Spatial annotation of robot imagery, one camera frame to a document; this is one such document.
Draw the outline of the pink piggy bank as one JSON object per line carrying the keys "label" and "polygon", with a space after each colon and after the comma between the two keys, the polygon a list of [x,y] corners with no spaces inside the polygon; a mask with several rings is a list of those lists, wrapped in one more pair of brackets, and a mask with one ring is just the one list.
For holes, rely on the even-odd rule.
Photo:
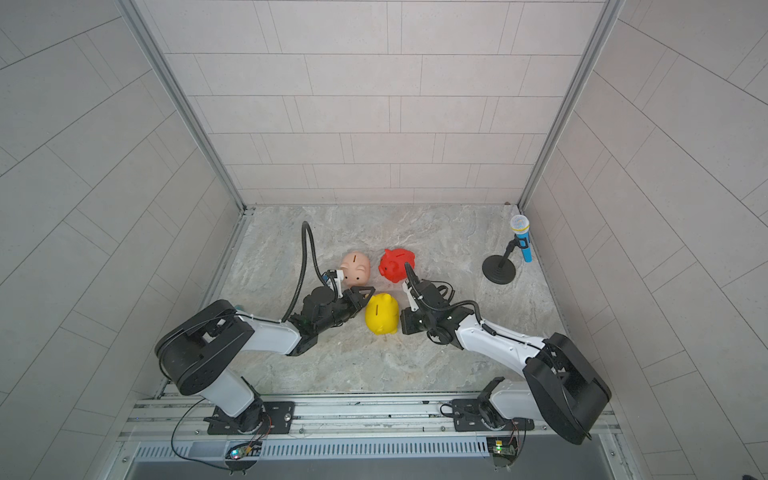
{"label": "pink piggy bank", "polygon": [[340,269],[343,271],[343,283],[353,286],[366,286],[370,280],[371,263],[362,252],[350,252],[342,260]]}

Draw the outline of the yellow piggy bank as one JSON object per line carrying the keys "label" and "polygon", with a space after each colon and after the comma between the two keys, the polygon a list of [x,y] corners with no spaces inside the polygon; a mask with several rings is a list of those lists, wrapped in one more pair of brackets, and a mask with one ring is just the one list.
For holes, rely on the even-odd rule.
{"label": "yellow piggy bank", "polygon": [[398,330],[399,313],[399,304],[392,295],[376,294],[366,306],[366,326],[375,335],[394,334]]}

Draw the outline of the red piggy bank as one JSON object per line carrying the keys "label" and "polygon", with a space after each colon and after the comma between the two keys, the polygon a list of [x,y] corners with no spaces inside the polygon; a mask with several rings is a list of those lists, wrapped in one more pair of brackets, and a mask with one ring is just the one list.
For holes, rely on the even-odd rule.
{"label": "red piggy bank", "polygon": [[399,283],[407,278],[405,265],[415,266],[415,254],[403,248],[386,249],[380,258],[378,270],[381,276],[391,283]]}

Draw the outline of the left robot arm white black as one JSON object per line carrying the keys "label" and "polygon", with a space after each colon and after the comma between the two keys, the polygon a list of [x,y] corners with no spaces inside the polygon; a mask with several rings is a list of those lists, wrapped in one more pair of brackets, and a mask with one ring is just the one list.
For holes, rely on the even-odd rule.
{"label": "left robot arm white black", "polygon": [[341,293],[317,287],[304,298],[301,311],[284,322],[247,315],[229,301],[217,300],[166,334],[155,354],[181,394],[199,394],[237,418],[257,401],[255,390],[229,368],[240,352],[300,356],[317,344],[321,333],[363,310],[374,293],[368,286]]}

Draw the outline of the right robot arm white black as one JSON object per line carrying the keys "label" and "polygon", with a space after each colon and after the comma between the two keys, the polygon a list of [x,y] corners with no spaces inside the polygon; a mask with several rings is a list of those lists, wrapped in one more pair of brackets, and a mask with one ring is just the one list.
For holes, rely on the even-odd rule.
{"label": "right robot arm white black", "polygon": [[532,337],[497,325],[473,300],[449,303],[434,282],[410,273],[403,283],[409,307],[403,333],[419,332],[438,345],[484,355],[525,378],[542,419],[564,440],[580,445],[612,398],[604,379],[561,333]]}

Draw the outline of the black microphone stand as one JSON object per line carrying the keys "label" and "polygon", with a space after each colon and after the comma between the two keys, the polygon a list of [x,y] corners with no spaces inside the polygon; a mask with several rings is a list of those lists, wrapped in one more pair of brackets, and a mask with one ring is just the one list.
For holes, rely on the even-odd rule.
{"label": "black microphone stand", "polygon": [[502,255],[490,255],[482,263],[482,273],[494,284],[510,284],[516,276],[516,267],[510,260],[514,250],[519,246],[517,239],[511,240]]}

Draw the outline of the blue toy microphone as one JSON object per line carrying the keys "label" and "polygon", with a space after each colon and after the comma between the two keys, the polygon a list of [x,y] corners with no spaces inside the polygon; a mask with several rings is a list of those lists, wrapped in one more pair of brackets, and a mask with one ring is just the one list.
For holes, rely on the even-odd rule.
{"label": "blue toy microphone", "polygon": [[533,256],[530,248],[529,219],[522,214],[514,215],[510,219],[510,226],[515,235],[515,245],[521,250],[523,260],[526,263],[530,263],[533,260]]}

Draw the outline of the right controller board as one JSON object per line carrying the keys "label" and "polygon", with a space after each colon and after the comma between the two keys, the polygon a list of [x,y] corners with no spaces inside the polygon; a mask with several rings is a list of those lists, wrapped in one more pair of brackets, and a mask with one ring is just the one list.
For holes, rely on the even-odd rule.
{"label": "right controller board", "polygon": [[487,437],[487,449],[496,469],[511,467],[518,458],[519,441],[514,436]]}

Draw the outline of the controller board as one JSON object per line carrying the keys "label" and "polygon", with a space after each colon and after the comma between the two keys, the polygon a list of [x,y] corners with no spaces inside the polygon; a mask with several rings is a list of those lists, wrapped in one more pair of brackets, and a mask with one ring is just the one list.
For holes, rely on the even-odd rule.
{"label": "controller board", "polygon": [[519,441],[514,436],[487,437],[487,449],[496,469],[511,467],[518,458]]}
{"label": "controller board", "polygon": [[241,443],[232,446],[226,453],[224,461],[230,474],[243,475],[259,460],[262,450],[260,441]]}

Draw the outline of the left controller board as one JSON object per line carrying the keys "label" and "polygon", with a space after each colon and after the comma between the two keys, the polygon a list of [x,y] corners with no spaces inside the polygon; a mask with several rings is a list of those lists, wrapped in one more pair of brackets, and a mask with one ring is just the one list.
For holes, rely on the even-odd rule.
{"label": "left controller board", "polygon": [[262,450],[260,441],[241,443],[232,446],[226,453],[224,461],[230,474],[243,475],[259,460]]}

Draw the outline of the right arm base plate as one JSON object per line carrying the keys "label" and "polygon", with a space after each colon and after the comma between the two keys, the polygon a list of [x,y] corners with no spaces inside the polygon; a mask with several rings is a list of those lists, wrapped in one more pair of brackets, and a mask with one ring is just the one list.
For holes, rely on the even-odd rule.
{"label": "right arm base plate", "polygon": [[457,432],[527,432],[535,429],[532,419],[507,419],[487,400],[453,399],[447,404],[442,404],[439,411],[453,421]]}

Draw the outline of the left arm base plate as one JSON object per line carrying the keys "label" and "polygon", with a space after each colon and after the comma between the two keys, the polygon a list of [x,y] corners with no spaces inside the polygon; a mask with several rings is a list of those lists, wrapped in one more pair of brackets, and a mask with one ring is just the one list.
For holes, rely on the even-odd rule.
{"label": "left arm base plate", "polygon": [[209,435],[287,434],[293,421],[296,404],[290,401],[256,401],[237,417],[230,417],[220,407],[205,417]]}

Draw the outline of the aluminium rail frame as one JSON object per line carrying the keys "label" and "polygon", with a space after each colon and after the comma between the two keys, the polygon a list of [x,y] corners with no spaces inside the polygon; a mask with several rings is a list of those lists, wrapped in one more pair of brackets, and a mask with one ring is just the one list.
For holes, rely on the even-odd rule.
{"label": "aluminium rail frame", "polygon": [[[251,479],[270,462],[425,459],[510,470],[533,479],[638,477],[611,409],[599,416],[589,439],[573,445],[544,422],[524,384],[505,381],[502,397],[513,418],[532,419],[535,429],[457,432],[439,407],[453,399],[479,399],[475,392],[341,393],[267,396],[265,403],[296,404],[287,434],[209,435],[204,418],[213,414],[213,405],[169,388],[133,406],[101,475],[128,479],[151,469],[168,479]],[[511,467],[496,469],[486,438],[509,436],[519,441],[518,458]],[[227,451],[253,441],[262,443],[258,462],[245,475],[230,474]]]}

